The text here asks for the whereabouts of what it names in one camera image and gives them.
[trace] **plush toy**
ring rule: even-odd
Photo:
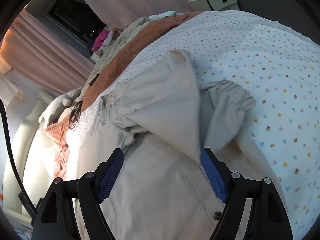
[[[44,118],[44,128],[56,122],[62,112],[80,95],[82,88],[73,89],[70,92],[57,97],[39,117],[39,123]]]

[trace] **blanket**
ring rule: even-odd
[[[86,89],[82,96],[83,104],[81,110],[86,110],[118,78],[141,50],[172,28],[181,25],[198,14],[198,12],[186,12],[181,16],[167,17],[149,23],[118,52],[108,66],[100,72],[94,84]]]
[[[81,98],[84,92],[89,87],[90,82],[95,78],[95,76],[100,73],[105,66],[107,66],[110,61],[117,55],[117,53],[129,43],[146,25],[151,22],[147,17],[142,17],[136,20],[134,23],[130,24],[121,34],[117,37],[116,40],[112,41],[108,46],[104,46],[102,49],[103,55],[100,59],[97,60],[90,76],[84,85],[81,95]]]
[[[257,100],[236,139],[258,169],[273,171],[294,239],[303,238],[320,213],[320,46],[248,12],[204,12],[142,50],[116,83],[128,82],[170,49],[191,53],[199,85],[232,80]],[[68,131],[69,160],[77,158],[99,102]],[[72,169],[68,165],[68,174]]]

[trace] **cream fabric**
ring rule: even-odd
[[[231,81],[214,82],[205,90],[212,111],[199,111],[205,103],[189,53],[183,50],[170,50],[160,63],[115,90],[114,103],[100,106],[80,148],[77,169],[79,178],[108,160],[115,148],[125,151],[116,184],[101,204],[115,238],[209,239],[217,223],[212,214],[222,211],[223,204],[201,170],[200,135],[220,150],[238,132],[254,99]],[[207,131],[200,132],[207,120]],[[86,239],[83,223],[78,225]]]

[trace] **headboard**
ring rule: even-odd
[[[12,140],[12,153],[19,176],[33,204],[44,197],[49,188],[49,175],[42,164],[41,151],[51,148],[53,143],[44,133],[43,123],[38,119],[53,101],[46,92],[39,92],[36,106],[21,123]],[[18,198],[19,185],[13,174],[10,160],[7,159],[3,180],[3,211],[6,215],[25,223],[31,218]]]

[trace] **orange blanket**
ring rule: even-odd
[[[198,14],[200,14],[200,12],[186,12],[180,16],[165,17],[150,22],[135,38],[118,52],[112,61],[101,71],[94,84],[91,87],[88,87],[82,97],[83,103],[81,111],[86,110],[98,96],[121,75],[140,51],[166,34],[172,28],[181,25]],[[66,132],[68,130],[69,117],[52,124],[45,129],[46,134],[54,143],[55,150],[55,170],[52,179],[61,177],[65,180],[67,176],[66,166],[68,163],[69,148],[66,141]]]

